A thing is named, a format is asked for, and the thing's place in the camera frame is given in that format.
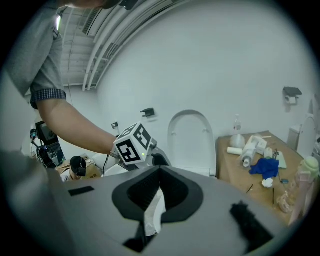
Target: electrical cable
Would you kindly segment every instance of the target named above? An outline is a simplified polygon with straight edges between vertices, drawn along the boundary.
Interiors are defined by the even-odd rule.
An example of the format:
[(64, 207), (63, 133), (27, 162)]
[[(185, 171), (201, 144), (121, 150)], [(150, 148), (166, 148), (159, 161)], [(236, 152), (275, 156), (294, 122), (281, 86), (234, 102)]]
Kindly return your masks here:
[(106, 167), (106, 164), (107, 164), (107, 162), (108, 162), (108, 159), (109, 159), (109, 155), (107, 155), (106, 160), (105, 160), (105, 162), (104, 162), (104, 166), (103, 166), (103, 170), (102, 170), (102, 177), (105, 176), (105, 167)]

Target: man's arm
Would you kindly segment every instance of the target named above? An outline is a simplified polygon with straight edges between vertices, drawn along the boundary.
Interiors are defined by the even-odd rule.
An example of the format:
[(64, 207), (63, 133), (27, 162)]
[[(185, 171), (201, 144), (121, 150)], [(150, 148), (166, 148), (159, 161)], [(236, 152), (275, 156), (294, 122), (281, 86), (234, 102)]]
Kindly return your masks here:
[(80, 148), (110, 154), (116, 137), (95, 126), (64, 99), (37, 101), (46, 125), (60, 138)]

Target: wooden table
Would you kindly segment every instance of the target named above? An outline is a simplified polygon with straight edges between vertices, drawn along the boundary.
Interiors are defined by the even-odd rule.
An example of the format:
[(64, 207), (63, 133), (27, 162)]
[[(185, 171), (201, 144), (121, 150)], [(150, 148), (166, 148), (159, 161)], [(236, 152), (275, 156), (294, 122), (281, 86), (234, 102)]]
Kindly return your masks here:
[[(273, 189), (266, 188), (262, 185), (262, 175), (249, 174), (250, 168), (244, 168), (243, 165), (238, 162), (238, 155), (227, 153), (230, 136), (220, 137), (218, 139), (217, 178), (231, 183), (245, 193), (253, 185), (252, 189), (247, 194), (278, 215), (286, 224), (289, 224), (291, 214), (282, 212), (277, 205), (277, 198), (283, 195), (285, 188), (288, 186), (288, 184), (280, 183), (279, 176), (281, 179), (289, 180), (290, 183), (294, 179), (298, 166), (303, 158), (269, 131), (259, 132), (259, 134), (262, 136), (272, 136), (271, 138), (265, 138), (268, 142), (267, 147), (281, 151), (287, 165), (287, 169), (279, 169), (279, 175), (273, 178), (274, 204)], [(245, 142), (248, 141), (251, 135), (253, 134), (243, 135)], [(256, 153), (252, 165), (255, 165), (262, 157), (262, 155)]]

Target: person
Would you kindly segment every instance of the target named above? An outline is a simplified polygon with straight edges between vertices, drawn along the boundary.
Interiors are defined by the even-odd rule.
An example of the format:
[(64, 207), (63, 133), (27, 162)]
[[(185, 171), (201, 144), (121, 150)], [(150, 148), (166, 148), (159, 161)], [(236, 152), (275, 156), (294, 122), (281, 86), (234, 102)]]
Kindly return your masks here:
[(86, 176), (86, 160), (81, 156), (74, 156), (70, 160), (70, 167), (66, 169), (61, 175), (61, 180), (63, 182), (77, 181), (81, 177)]
[(61, 7), (109, 9), (119, 0), (50, 0), (20, 34), (4, 66), (22, 96), (46, 125), (63, 140), (101, 154), (110, 154), (116, 137), (100, 129), (66, 101), (60, 71), (63, 40), (56, 28)]
[(37, 153), (38, 153), (38, 148), (40, 146), (44, 146), (44, 142), (38, 138), (37, 130), (32, 129), (30, 131), (30, 154), (31, 158), (36, 159), (37, 158)]

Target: white wall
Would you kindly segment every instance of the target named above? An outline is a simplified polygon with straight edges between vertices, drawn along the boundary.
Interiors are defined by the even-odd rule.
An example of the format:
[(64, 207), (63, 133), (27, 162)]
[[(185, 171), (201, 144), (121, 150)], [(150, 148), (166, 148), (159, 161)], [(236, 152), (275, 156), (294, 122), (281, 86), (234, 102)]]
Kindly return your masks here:
[[(120, 130), (154, 108), (146, 128), (167, 150), (172, 117), (202, 113), (217, 139), (232, 133), (240, 114), (243, 133), (270, 130), (287, 141), (319, 93), (315, 60), (297, 28), (275, 7), (245, 1), (197, 0), (143, 29), (119, 54), (98, 87), (107, 123)], [(287, 108), (283, 87), (298, 87)]]
[[(68, 87), (65, 87), (64, 90), (66, 92), (66, 100), (68, 103), (72, 104), (84, 117), (86, 117), (96, 126), (105, 130), (106, 126), (98, 103), (97, 90), (93, 89), (83, 92), (81, 86), (71, 86), (71, 94)], [(74, 156), (80, 156), (82, 154), (87, 154), (89, 157), (92, 157), (95, 154), (92, 151), (74, 146), (64, 141), (60, 137), (59, 142), (63, 154), (67, 160), (71, 159)]]

